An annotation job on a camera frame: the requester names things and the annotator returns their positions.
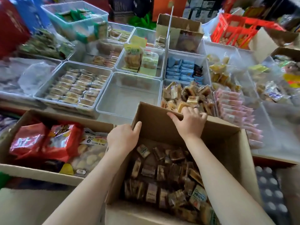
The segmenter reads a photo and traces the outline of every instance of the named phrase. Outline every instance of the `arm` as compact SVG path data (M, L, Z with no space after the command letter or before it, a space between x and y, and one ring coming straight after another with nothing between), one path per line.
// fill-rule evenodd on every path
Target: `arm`
M191 107L182 109L182 121L173 114L180 136L186 143L199 168L205 190L222 225L265 224L274 225L271 218L251 195L238 183L227 169L216 159L201 140L207 114Z
M94 170L58 206L43 225L94 225L120 165L136 146L142 123L117 126L107 136L109 150Z

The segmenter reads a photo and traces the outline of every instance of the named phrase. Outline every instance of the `forearm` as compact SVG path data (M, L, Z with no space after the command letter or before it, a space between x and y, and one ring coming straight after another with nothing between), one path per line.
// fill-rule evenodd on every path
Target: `forearm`
M209 201L223 225L274 224L200 138L190 138L185 143L200 170Z
M43 225L94 225L110 183L126 155L109 150L94 170L58 206Z

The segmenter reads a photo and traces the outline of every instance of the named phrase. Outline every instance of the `hand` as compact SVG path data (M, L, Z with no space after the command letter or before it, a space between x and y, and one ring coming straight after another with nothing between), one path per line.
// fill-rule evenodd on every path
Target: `hand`
M189 139L190 137L200 138L204 124L207 120L206 113L200 113L197 108L184 107L182 109L183 120L179 121L178 117L168 112L167 115L174 122L178 133L182 137L184 141Z
M109 151L128 155L137 145L142 123L139 121L132 130L129 124L118 125L107 136Z

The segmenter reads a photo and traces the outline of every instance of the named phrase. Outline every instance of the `cardboard box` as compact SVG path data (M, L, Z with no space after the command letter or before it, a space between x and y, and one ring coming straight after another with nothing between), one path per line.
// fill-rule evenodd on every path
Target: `cardboard box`
M142 122L137 145L144 142L147 142L147 145L159 142L176 147L186 147L173 121L167 116L167 112L170 111L143 102L138 105L132 124L134 126L138 121ZM179 119L183 119L182 114L173 113ZM208 116L201 138L233 177L255 200L260 201L254 164L245 130L218 117ZM130 157L131 154L126 157L112 181L106 198L107 210L132 215L141 224L189 224L153 208L136 205L119 198L120 191L124 191L121 187ZM107 218L105 224L112 224L108 220L112 219Z
M281 177L281 191L290 213L292 224L300 224L300 166L290 160L253 155L255 166L270 167Z
M286 43L294 42L294 44L299 47L299 50L280 47L273 39L281 39ZM270 55L286 55L293 58L295 61L300 61L298 33L262 27L249 42L249 48L254 51L253 56L258 63L262 63Z
M13 161L14 157L9 155L8 152L15 134L21 126L30 125L32 124L32 121L37 119L39 121L42 121L45 125L49 126L56 124L57 120L79 123L83 127L90 128L95 132L104 133L109 133L113 129L114 125L70 115L29 110L20 118L15 127L10 130L10 133L8 134L7 138L0 143L0 172L9 174L10 176L14 177L32 178L41 181L50 181L54 183L77 186L83 180L83 178L11 165L11 162Z
M167 37L169 22L170 15L159 14L156 25L156 38L158 38L159 36ZM172 16L169 49L176 48L178 39L181 35L189 35L191 37L194 37L200 43L204 35L202 23L199 21L188 20L182 17Z

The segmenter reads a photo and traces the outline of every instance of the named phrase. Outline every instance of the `red plastic crate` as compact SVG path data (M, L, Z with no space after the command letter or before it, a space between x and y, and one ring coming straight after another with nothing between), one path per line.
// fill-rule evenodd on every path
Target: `red plastic crate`
M219 43L221 38L225 38L226 45L247 48L248 43L256 35L260 27L285 31L273 21L222 13L219 16L217 27L211 35L211 40Z

